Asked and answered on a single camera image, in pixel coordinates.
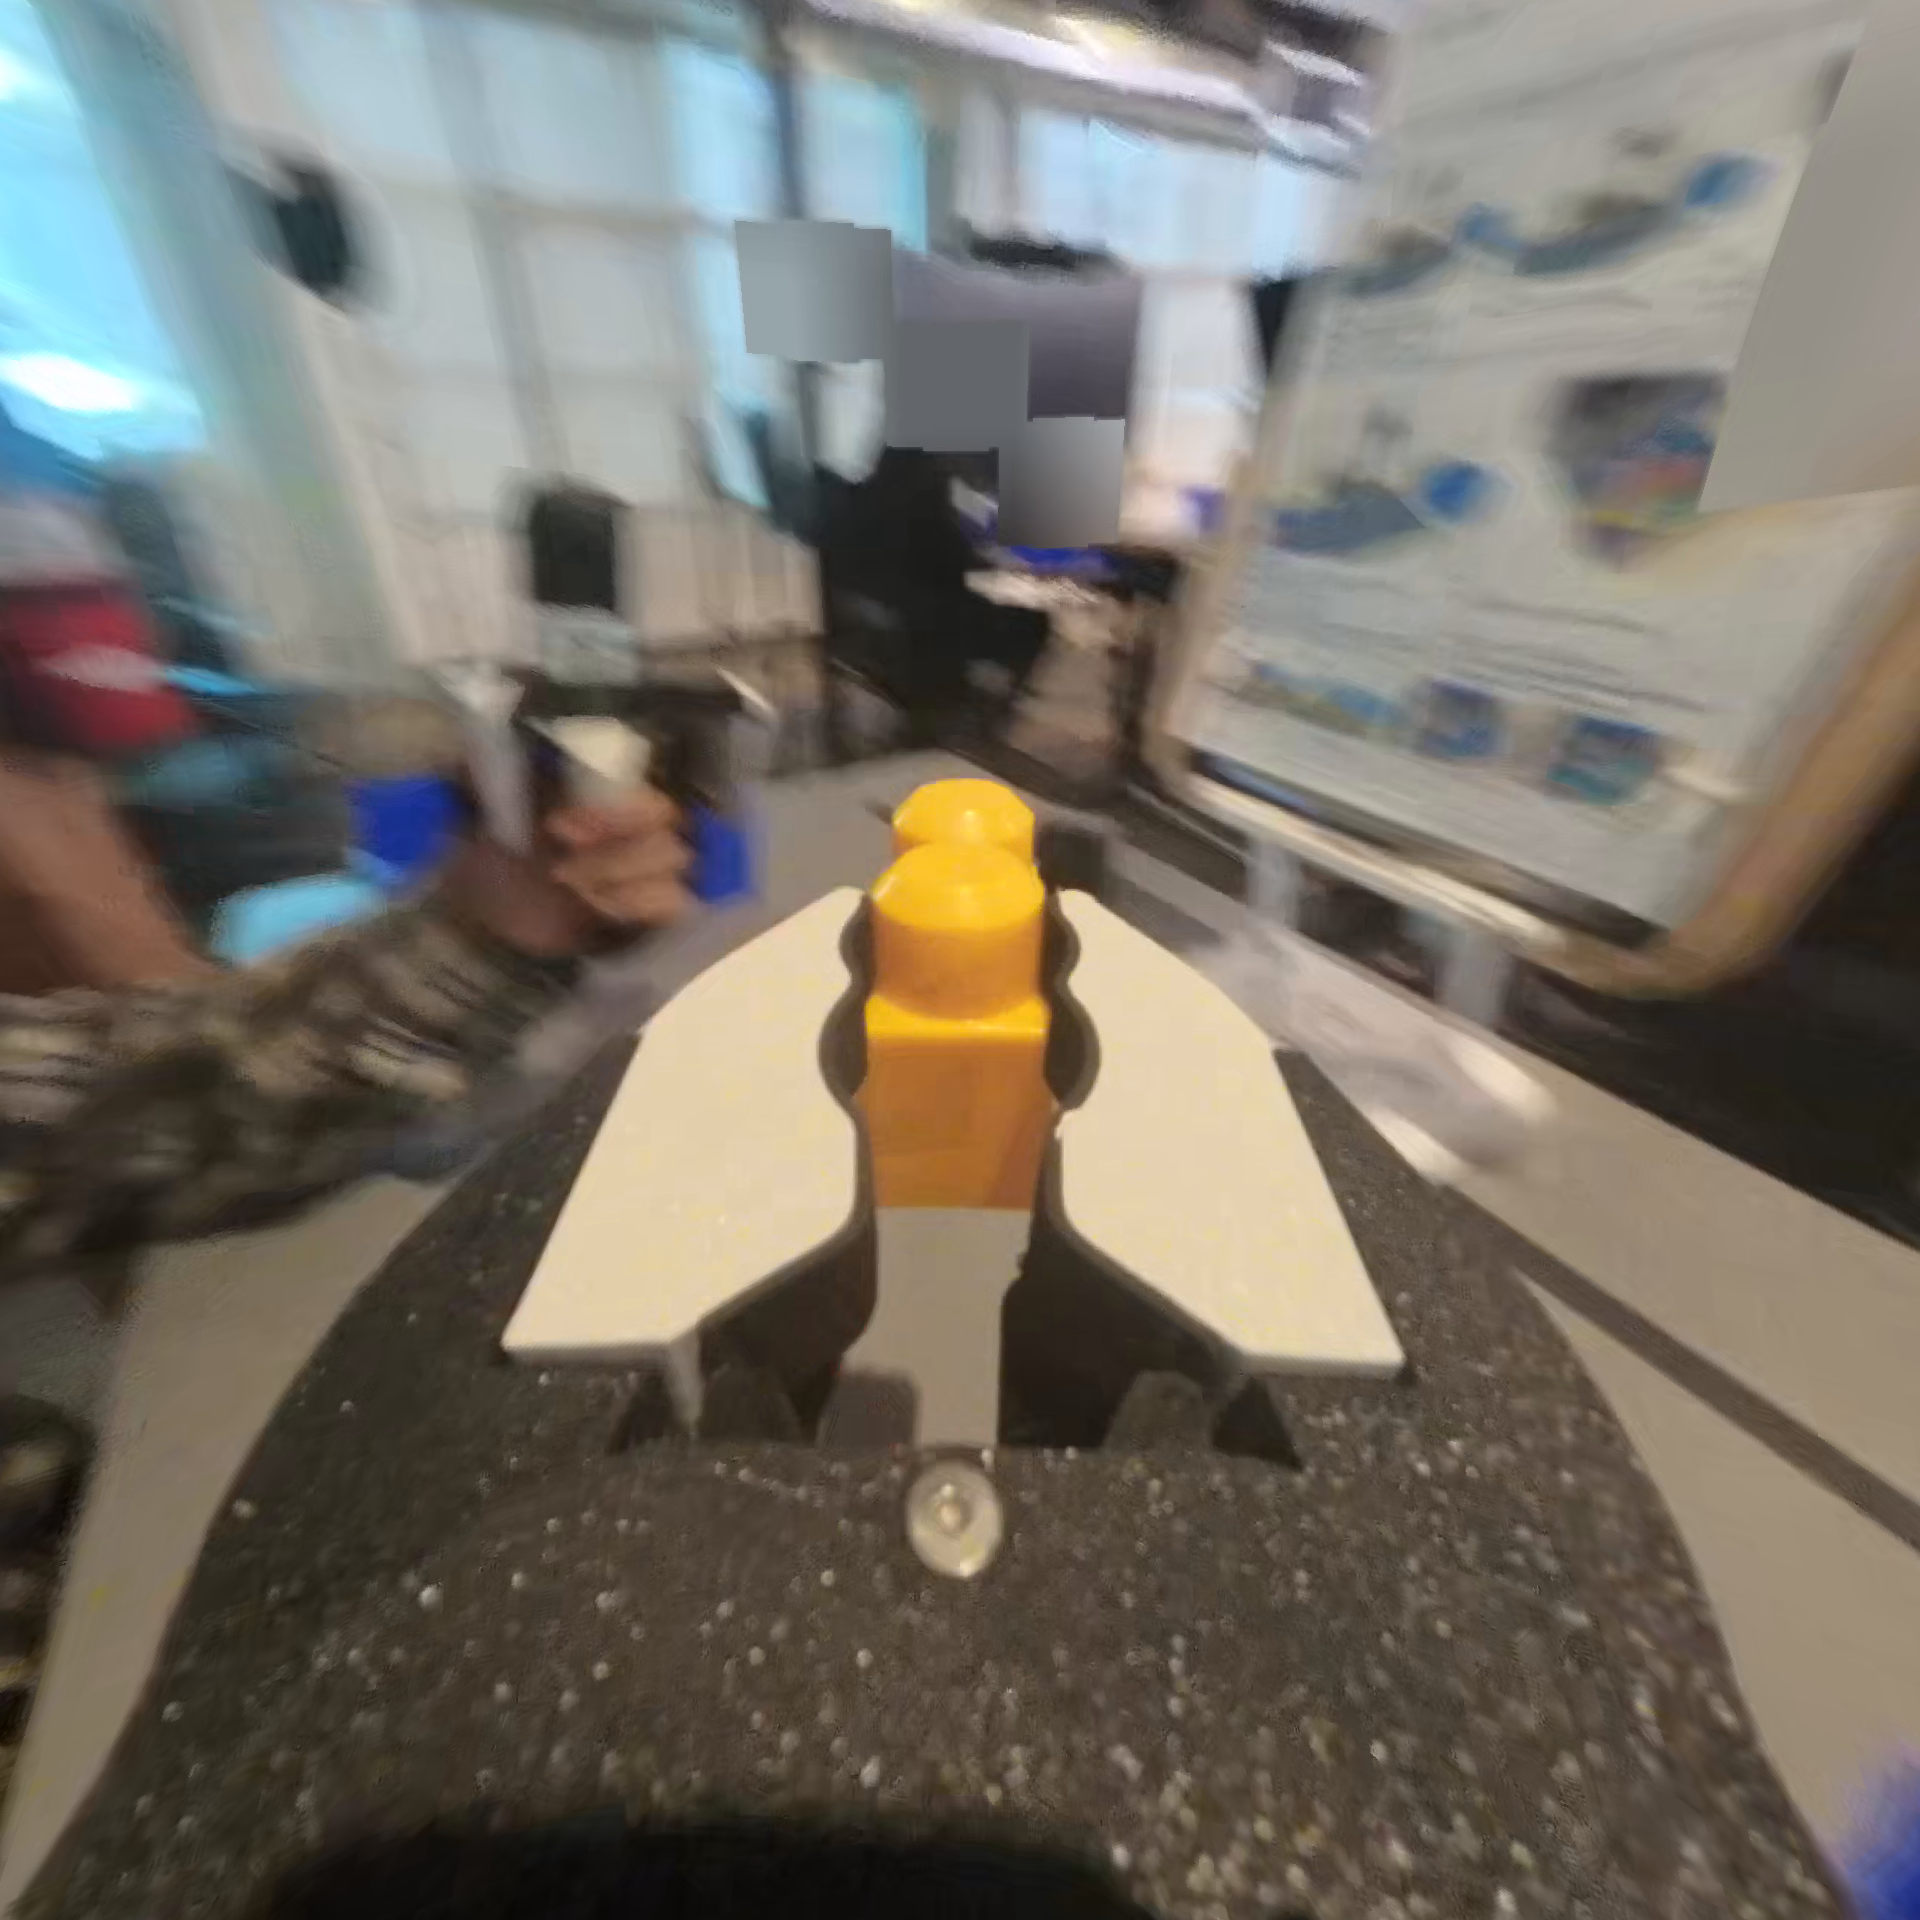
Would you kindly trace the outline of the yellow two-stud block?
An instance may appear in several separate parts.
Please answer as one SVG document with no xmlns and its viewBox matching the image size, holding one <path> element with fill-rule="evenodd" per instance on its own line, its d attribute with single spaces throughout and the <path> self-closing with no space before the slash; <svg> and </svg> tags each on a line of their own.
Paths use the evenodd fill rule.
<svg viewBox="0 0 1920 1920">
<path fill-rule="evenodd" d="M 1026 1213 L 1057 1114 L 1036 813 L 1006 785 L 948 777 L 911 790 L 891 833 L 867 900 L 875 1198 Z"/>
</svg>

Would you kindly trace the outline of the blue plastic bin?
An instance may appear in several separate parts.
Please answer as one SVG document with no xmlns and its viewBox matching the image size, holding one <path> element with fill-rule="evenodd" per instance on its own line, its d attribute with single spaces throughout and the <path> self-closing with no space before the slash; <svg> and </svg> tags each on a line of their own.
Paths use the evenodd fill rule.
<svg viewBox="0 0 1920 1920">
<path fill-rule="evenodd" d="M 413 892 L 466 824 L 461 788 L 443 774 L 355 777 L 346 785 L 351 869 L 383 896 Z M 679 800 L 691 843 L 689 885 L 708 906 L 751 896 L 755 851 L 746 824 L 698 800 Z"/>
</svg>

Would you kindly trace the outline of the person's left hand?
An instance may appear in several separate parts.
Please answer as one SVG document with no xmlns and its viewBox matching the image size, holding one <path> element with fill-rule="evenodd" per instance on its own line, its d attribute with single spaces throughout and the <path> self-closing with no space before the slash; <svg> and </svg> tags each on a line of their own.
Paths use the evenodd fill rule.
<svg viewBox="0 0 1920 1920">
<path fill-rule="evenodd" d="M 535 958 L 585 958 L 679 924 L 693 908 L 676 802 L 639 786 L 550 812 L 530 851 L 490 836 L 460 854 L 449 900 L 491 937 Z"/>
</svg>

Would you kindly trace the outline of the red fire extinguisher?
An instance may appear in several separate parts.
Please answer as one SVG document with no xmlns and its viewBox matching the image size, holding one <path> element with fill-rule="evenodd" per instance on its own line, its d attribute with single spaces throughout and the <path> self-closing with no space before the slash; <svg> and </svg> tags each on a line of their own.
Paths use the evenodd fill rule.
<svg viewBox="0 0 1920 1920">
<path fill-rule="evenodd" d="M 138 593 L 117 580 L 3 589 L 3 734 L 86 762 L 174 748 L 196 729 Z"/>
</svg>

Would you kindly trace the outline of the picture instruction board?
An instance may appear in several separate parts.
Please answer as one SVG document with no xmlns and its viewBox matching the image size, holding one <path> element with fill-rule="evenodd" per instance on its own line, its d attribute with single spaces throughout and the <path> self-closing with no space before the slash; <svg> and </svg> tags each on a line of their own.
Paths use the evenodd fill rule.
<svg viewBox="0 0 1920 1920">
<path fill-rule="evenodd" d="M 1754 970 L 1915 754 L 1915 490 L 1711 513 L 1874 5 L 1419 5 L 1273 363 L 1157 765 L 1621 996 Z"/>
</svg>

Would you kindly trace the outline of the light blue chair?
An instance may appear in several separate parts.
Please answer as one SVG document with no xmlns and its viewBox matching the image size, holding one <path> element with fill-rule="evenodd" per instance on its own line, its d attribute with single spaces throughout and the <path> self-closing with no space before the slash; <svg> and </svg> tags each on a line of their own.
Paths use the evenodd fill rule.
<svg viewBox="0 0 1920 1920">
<path fill-rule="evenodd" d="M 274 881 L 220 900 L 207 924 L 207 950 L 245 970 L 265 958 L 366 922 L 386 906 L 381 889 L 341 870 Z"/>
</svg>

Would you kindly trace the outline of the white stand with base plate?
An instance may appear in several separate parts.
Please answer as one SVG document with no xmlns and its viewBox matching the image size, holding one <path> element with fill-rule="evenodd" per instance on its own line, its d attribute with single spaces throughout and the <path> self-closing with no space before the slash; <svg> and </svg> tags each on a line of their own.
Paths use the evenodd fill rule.
<svg viewBox="0 0 1920 1920">
<path fill-rule="evenodd" d="M 1423 926 L 1433 996 L 1314 941 L 1314 869 Z M 1307 824 L 1246 827 L 1238 913 L 1207 977 L 1278 1050 L 1307 1059 L 1428 1185 L 1523 1164 L 1556 1123 L 1555 1096 L 1500 1043 L 1519 917 L 1403 854 Z"/>
</svg>

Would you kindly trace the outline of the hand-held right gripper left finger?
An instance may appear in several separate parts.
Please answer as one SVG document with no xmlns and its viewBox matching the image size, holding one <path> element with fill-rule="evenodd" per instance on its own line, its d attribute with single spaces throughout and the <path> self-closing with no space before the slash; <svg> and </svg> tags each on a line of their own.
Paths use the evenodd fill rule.
<svg viewBox="0 0 1920 1920">
<path fill-rule="evenodd" d="M 863 902 L 830 889 L 657 1010 L 500 1333 L 508 1358 L 638 1368 L 689 1427 L 732 1365 L 799 1402 L 825 1385 L 875 1300 L 845 1093 Z"/>
</svg>

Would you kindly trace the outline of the person's left forearm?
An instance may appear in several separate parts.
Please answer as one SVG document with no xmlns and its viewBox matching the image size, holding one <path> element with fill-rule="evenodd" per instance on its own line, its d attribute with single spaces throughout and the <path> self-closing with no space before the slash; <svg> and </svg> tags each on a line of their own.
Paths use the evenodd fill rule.
<svg viewBox="0 0 1920 1920">
<path fill-rule="evenodd" d="M 7 994 L 5 1281 L 351 1179 L 466 1104 L 583 970 L 426 896 L 259 968 Z"/>
</svg>

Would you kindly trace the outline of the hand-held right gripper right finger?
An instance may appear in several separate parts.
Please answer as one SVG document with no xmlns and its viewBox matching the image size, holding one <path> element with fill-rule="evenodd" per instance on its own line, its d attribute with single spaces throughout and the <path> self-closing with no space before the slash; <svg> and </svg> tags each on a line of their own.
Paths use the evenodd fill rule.
<svg viewBox="0 0 1920 1920">
<path fill-rule="evenodd" d="M 1085 892 L 1057 893 L 1089 1066 L 1036 1229 L 1197 1339 L 1229 1381 L 1389 1381 L 1406 1354 L 1262 1026 Z"/>
</svg>

